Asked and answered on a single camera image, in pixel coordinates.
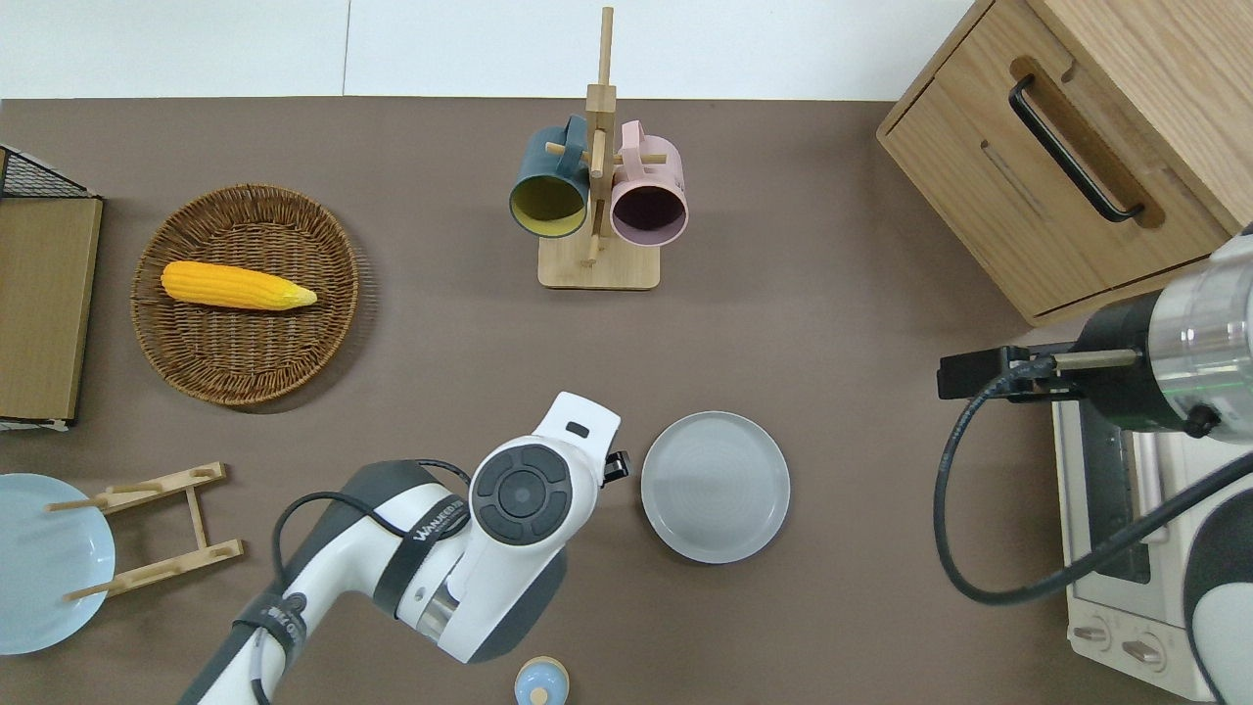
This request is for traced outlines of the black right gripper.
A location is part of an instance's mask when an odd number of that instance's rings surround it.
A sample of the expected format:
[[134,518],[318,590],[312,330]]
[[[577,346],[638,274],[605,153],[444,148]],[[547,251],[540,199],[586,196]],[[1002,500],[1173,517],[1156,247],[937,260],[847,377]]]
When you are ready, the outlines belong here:
[[1025,347],[997,347],[944,356],[937,366],[938,399],[971,399],[999,374],[1029,359]]

